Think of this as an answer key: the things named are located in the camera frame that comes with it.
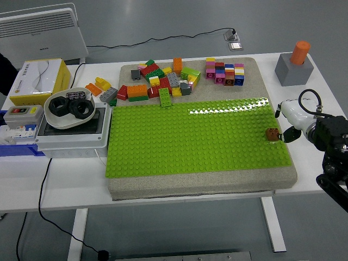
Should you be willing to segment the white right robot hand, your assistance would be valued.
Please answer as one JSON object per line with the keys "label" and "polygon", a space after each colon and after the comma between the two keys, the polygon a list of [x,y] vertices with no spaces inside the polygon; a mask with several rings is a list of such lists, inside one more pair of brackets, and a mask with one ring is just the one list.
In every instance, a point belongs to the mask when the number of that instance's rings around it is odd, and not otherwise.
{"label": "white right robot hand", "polygon": [[275,118],[278,118],[280,114],[283,114],[291,124],[290,128],[278,135],[280,140],[290,143],[303,133],[309,142],[313,142],[316,117],[302,109],[298,100],[286,100],[278,104]]}

